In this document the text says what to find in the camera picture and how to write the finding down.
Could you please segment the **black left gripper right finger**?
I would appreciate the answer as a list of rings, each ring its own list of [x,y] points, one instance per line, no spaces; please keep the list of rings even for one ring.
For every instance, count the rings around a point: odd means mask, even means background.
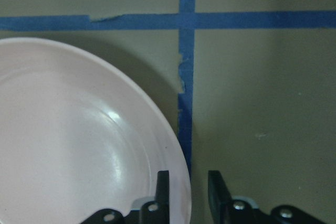
[[[218,170],[208,171],[208,203],[214,223],[225,223],[231,194]]]

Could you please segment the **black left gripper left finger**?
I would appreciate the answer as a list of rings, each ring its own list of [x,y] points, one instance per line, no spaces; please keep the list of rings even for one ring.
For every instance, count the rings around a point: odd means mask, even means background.
[[[168,170],[158,172],[155,201],[161,223],[170,223],[170,175]]]

